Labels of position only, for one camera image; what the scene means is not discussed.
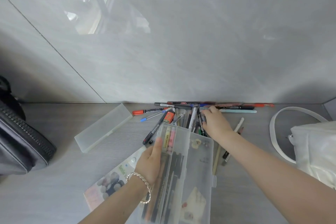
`bracelet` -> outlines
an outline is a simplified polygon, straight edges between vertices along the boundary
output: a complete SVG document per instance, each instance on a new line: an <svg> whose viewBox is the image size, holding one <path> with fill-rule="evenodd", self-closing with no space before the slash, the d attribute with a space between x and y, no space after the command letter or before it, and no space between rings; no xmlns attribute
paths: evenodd
<svg viewBox="0 0 336 224"><path fill-rule="evenodd" d="M132 175L136 175L137 177L139 177L139 178L146 184L147 189L148 189L148 192L149 192L149 199L148 199L147 201L140 201L140 203L148 204L149 201L151 200L151 190L149 189L149 184L148 184L148 182L146 181L146 179L145 179L142 175L140 175L140 174L138 174L138 173L136 173L136 172L132 172L132 173L130 173L130 174L126 177L126 182L128 182L128 179L129 179Z"/></svg>

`white bag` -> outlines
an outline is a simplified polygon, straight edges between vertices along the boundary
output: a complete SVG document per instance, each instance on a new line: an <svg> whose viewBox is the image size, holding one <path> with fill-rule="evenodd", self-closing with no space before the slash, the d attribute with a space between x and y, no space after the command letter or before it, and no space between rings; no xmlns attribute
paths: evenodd
<svg viewBox="0 0 336 224"><path fill-rule="evenodd" d="M294 146L296 162L280 149L275 136L275 118L284 110L307 113L321 123L295 126L291 128L290 142ZM301 107L286 107L271 119L269 131L276 151L286 160L296 163L296 167L315 177L325 185L336 188L336 121L327 121L322 116Z"/></svg>

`pink highlighter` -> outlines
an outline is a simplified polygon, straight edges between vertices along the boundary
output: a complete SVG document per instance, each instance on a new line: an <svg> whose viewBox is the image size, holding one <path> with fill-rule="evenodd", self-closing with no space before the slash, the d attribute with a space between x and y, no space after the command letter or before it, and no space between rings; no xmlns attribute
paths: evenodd
<svg viewBox="0 0 336 224"><path fill-rule="evenodd" d="M173 151L173 146L174 146L174 137L175 137L175 128L171 128L171 132L170 132L170 137L169 137L169 142L168 142L168 147L167 147L167 152L169 154L172 153Z"/></svg>

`bag strap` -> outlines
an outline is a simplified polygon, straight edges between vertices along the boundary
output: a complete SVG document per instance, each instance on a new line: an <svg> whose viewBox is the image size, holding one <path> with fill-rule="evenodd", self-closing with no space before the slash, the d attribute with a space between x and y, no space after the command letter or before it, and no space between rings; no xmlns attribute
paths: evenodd
<svg viewBox="0 0 336 224"><path fill-rule="evenodd" d="M290 157L288 157L279 147L278 141L277 141L277 137L275 135L275 118L277 117L277 115L285 110L293 110L293 111L299 111L299 112L304 112L312 117L314 117L315 119L319 120L320 122L326 122L328 121L327 119L325 119L324 117L322 117L321 115L310 111L308 109L305 108L301 108L301 107L296 107L296 106L290 106L290 107L285 107L283 109L281 109L279 112L277 112L271 119L271 122L269 123L269 133L271 136L271 142L275 148L275 150L286 160L288 160L289 162L292 163L296 163L295 160L291 159Z"/></svg>

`desk surface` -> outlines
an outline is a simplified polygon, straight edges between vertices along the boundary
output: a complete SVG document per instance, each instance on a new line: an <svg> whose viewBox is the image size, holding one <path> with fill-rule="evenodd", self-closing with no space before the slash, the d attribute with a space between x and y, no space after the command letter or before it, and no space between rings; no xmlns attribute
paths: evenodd
<svg viewBox="0 0 336 224"><path fill-rule="evenodd" d="M140 123L136 116L88 153L82 153L74 136L111 111L117 104L24 104L27 121L58 148L50 166L0 182L0 217L3 224L76 224L89 213L84 191L142 146L158 117ZM226 114L234 127L245 118L242 136L279 157L269 135L276 111L290 105L257 108L256 114ZM330 120L322 105L297 105ZM149 104L127 104L129 111L149 109ZM294 125L314 123L300 112L278 116L277 137L284 139ZM287 223L254 184L245 170L230 158L217 169L212 189L211 223Z"/></svg>

